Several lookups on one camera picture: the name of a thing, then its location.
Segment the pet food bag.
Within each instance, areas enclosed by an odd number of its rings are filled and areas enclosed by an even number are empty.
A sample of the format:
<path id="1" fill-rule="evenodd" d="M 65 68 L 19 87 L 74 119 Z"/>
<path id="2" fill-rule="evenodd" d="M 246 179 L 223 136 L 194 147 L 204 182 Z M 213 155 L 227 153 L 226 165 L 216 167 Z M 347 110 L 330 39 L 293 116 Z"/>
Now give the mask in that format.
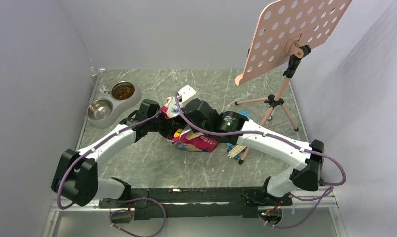
<path id="1" fill-rule="evenodd" d="M 175 148 L 193 152 L 212 152 L 218 146 L 218 141 L 215 139 L 191 130 L 179 116 L 173 97 L 168 97 L 160 110 L 169 124 L 169 136 L 165 139 L 171 142 Z M 183 131 L 180 137 L 174 138 L 173 135 L 177 129 Z"/>

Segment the yellow plastic scoop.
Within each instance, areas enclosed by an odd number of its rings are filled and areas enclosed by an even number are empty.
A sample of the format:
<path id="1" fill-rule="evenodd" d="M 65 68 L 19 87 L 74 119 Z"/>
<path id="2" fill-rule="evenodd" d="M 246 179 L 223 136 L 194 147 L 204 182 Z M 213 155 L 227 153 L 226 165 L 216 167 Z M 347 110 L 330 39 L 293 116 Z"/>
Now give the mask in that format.
<path id="1" fill-rule="evenodd" d="M 182 129 L 177 129 L 173 135 L 174 138 L 180 137 L 182 134 Z"/>

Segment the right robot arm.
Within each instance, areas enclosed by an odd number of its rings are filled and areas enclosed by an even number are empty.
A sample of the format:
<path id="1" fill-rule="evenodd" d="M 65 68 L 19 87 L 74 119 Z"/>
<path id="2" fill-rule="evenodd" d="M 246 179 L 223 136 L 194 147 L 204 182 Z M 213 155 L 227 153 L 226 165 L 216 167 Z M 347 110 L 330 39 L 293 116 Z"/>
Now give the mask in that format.
<path id="1" fill-rule="evenodd" d="M 179 115 L 194 132 L 220 143 L 253 148 L 274 156 L 289 165 L 286 171 L 269 177 L 261 192 L 262 201 L 274 205 L 280 197 L 297 188 L 316 191 L 323 165 L 323 143 L 302 142 L 273 132 L 233 111 L 218 113 L 200 99 L 186 103 L 174 99 Z"/>

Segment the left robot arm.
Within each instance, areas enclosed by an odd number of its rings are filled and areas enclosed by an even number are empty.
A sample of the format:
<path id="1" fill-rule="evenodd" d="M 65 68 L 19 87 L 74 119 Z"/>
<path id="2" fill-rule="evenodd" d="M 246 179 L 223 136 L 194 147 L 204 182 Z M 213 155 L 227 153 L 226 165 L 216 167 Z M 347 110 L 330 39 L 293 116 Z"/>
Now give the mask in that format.
<path id="1" fill-rule="evenodd" d="M 148 133 L 161 131 L 164 118 L 160 112 L 156 101 L 144 99 L 137 110 L 103 138 L 78 151 L 65 150 L 51 184 L 58 208 L 86 206 L 94 199 L 111 199 L 118 207 L 127 206 L 132 197 L 131 185 L 119 178 L 101 179 L 98 170 Z"/>

